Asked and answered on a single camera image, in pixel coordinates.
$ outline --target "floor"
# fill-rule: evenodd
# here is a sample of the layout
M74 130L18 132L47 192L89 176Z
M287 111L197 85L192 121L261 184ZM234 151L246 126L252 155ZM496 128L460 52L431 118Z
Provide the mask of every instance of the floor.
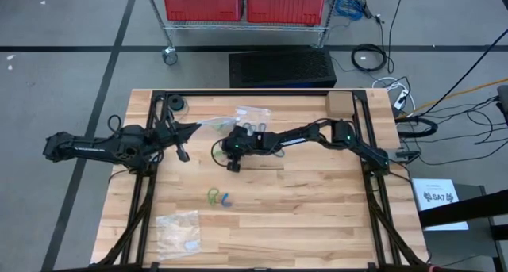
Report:
M368 0L371 11L386 22L385 41L397 1ZM163 9L162 0L156 3ZM507 6L503 0L403 0L392 35L392 75L410 77L417 105L439 98L505 29ZM331 25L347 22L334 17ZM109 135L107 117L124 114L133 88L228 87L228 54L242 50L234 45L317 42L313 33L184 30L173 34L179 62L168 67L160 57L165 41L148 0L0 0L0 25L1 272L86 266L90 259L111 166L75 160L50 163L41 154L45 137L58 131ZM352 45L379 42L378 26L363 19L334 28L327 45L349 70ZM224 47L195 47L203 45ZM507 46L505 37L457 90L505 78ZM365 63L373 60L369 54L365 57ZM336 67L336 73L336 87L369 87L373 81L358 71ZM385 75L385 70L374 73L377 78ZM494 95L495 86L443 106L478 103ZM493 122L502 121L494 106L484 112ZM486 130L456 117L429 140ZM497 131L492 139L505 136ZM422 144L422 156L428 162L462 159L485 155L502 144L474 145L475 141ZM503 177L507 169L506 148L471 162L427 166L417 160L410 165L414 178L451 178L484 185L488 193L508 186ZM60 214L64 200L68 205ZM445 264L467 256L433 255L432 262ZM453 267L494 269L484 257Z

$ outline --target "wooden table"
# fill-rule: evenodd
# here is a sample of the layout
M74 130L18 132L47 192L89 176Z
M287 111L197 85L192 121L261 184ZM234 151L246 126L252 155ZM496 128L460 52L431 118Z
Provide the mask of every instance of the wooden table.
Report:
M366 91L378 147L398 148L387 92ZM151 95L151 90L133 90L125 125L146 123ZM206 95L186 100L188 113L175 115L182 122L234 116L237 105L270 109L267 130L274 132L326 117L324 96ZM216 132L200 128L185 145L188 163L178 161L174 148L166 150L156 180L144 266L159 261L155 217L193 210L199 212L202 252L160 261L161 267L364 268L377 262L357 155L308 142L284 148L283 158L244 157L242 171L236 174L210 158L210 147L218 139ZM114 172L123 169L115 167ZM401 167L391 170L406 176ZM125 173L111 181L92 262L103 258L125 230L134 179ZM428 256L411 188L394 176L386 176L385 181L394 226L425 261ZM233 206L209 205L207 192L212 187L229 193ZM390 260L383 229L382 234ZM132 262L137 237L133 237Z

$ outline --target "white cable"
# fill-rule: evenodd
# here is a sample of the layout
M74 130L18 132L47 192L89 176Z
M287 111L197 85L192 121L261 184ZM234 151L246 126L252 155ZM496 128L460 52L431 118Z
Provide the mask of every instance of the white cable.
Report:
M379 78L379 79L376 79L374 82L372 82L372 87L375 88L375 84L379 81L384 81L384 80L391 80L393 81L390 85L388 86L385 86L385 88L387 89L387 91L391 91L391 90L394 90L394 89L397 89L399 87L403 88L404 90L407 90L406 86L402 85L398 79L394 78L394 77L383 77L383 78ZM416 104L414 103L414 99L413 99L413 96L410 94L408 94L409 97L410 97L410 100L411 100L411 104L413 104L413 112L415 111L416 109Z

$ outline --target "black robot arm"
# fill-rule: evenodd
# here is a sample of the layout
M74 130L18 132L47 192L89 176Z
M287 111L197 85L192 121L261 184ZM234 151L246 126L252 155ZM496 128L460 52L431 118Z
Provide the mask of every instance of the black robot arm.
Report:
M172 145L176 145L181 161L189 161L189 155L182 144L186 143L200 126L195 123L180 124L174 121L171 111L167 111L166 117L156 119L151 129L126 125L106 138L86 138L58 132L46 139L43 154L53 162L83 158L123 164L131 173L149 174L151 165L158 163L164 156L164 149Z
M328 141L320 133L325 126L332 127L332 139ZM272 155L283 147L313 141L323 147L333 150L348 149L363 158L372 170L388 172L388 156L384 150L370 147L357 138L349 121L335 121L321 119L300 128L289 131L254 132L248 134L246 128L236 126L231 133L222 140L222 151L228 157L227 169L233 172L240 171L240 159L244 155Z

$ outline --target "red plastic bin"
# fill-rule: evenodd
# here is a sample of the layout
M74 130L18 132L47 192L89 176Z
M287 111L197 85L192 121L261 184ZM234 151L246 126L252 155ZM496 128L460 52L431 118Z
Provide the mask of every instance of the red plastic bin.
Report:
M164 0L169 21L239 21L241 0Z
M325 0L247 0L248 22L321 24Z

